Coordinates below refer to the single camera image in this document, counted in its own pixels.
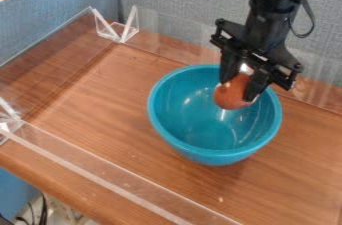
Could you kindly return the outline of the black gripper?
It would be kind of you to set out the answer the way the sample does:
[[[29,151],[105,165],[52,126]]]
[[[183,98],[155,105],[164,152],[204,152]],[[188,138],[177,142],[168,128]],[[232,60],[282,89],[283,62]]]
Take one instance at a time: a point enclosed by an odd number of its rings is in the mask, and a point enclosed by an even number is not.
[[[290,19],[290,14],[270,13],[262,17],[251,12],[244,24],[223,18],[215,21],[209,42],[222,53],[219,82],[224,84],[235,78],[242,64],[254,70],[243,94],[246,102],[252,102],[271,83],[290,90],[303,71],[284,45]]]

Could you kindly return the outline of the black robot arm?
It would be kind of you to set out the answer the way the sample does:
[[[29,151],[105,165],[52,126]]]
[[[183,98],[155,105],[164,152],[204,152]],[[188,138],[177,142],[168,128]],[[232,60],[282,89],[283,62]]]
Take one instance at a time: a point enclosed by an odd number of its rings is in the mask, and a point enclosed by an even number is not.
[[[250,105],[270,84],[294,87],[303,65],[286,49],[299,10],[307,0],[250,0],[244,24],[219,19],[211,43],[220,49],[215,103],[224,109]]]

